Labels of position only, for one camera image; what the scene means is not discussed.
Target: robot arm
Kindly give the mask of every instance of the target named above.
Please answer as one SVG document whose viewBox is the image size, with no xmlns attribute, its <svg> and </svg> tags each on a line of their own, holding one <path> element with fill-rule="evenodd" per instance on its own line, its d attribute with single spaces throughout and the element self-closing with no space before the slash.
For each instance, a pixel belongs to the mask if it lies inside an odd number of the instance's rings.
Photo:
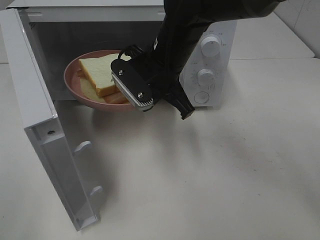
<svg viewBox="0 0 320 240">
<path fill-rule="evenodd" d="M 175 106 L 182 119 L 195 110 L 179 76 L 202 34 L 215 22 L 269 15 L 285 0 L 164 0 L 165 19 L 150 49 L 133 45 L 112 62 L 112 76 L 139 110 L 150 110 L 160 99 Z M 131 56 L 121 60 L 122 54 Z"/>
</svg>

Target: microwave control knob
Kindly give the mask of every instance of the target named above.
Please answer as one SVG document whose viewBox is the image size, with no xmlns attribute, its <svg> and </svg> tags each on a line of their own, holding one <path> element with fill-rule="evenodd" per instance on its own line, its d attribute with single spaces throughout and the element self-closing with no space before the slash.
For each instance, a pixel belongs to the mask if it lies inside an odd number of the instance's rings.
<svg viewBox="0 0 320 240">
<path fill-rule="evenodd" d="M 202 54 L 208 58 L 213 58 L 220 53 L 221 40 L 218 36 L 211 35 L 201 41 Z"/>
<path fill-rule="evenodd" d="M 215 83 L 215 74 L 210 69 L 202 69 L 197 73 L 197 80 L 200 86 L 210 86 Z"/>
</svg>

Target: microwave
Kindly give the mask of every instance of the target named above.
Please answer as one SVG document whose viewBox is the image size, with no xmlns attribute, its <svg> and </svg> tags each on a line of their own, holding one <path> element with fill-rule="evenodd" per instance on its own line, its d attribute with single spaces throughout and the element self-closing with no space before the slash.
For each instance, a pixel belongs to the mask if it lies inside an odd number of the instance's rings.
<svg viewBox="0 0 320 240">
<path fill-rule="evenodd" d="M 92 145 L 71 149 L 55 102 L 73 100 L 64 70 L 74 58 L 131 44 L 147 48 L 165 17 L 163 0 L 15 0 L 0 11 L 23 127 L 77 231 L 99 220 L 103 186 L 79 164 Z M 180 75 L 195 107 L 219 107 L 237 21 L 212 24 Z"/>
</svg>

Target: open microwave door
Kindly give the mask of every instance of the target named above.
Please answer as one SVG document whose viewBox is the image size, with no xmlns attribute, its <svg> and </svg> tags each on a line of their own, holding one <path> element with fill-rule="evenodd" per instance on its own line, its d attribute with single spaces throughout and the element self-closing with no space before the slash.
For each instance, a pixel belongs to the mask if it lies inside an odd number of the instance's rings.
<svg viewBox="0 0 320 240">
<path fill-rule="evenodd" d="M 76 230 L 98 221 L 95 196 L 77 167 L 77 154 L 91 143 L 70 149 L 53 101 L 17 9 L 0 11 L 0 26 L 24 130 Z"/>
</svg>

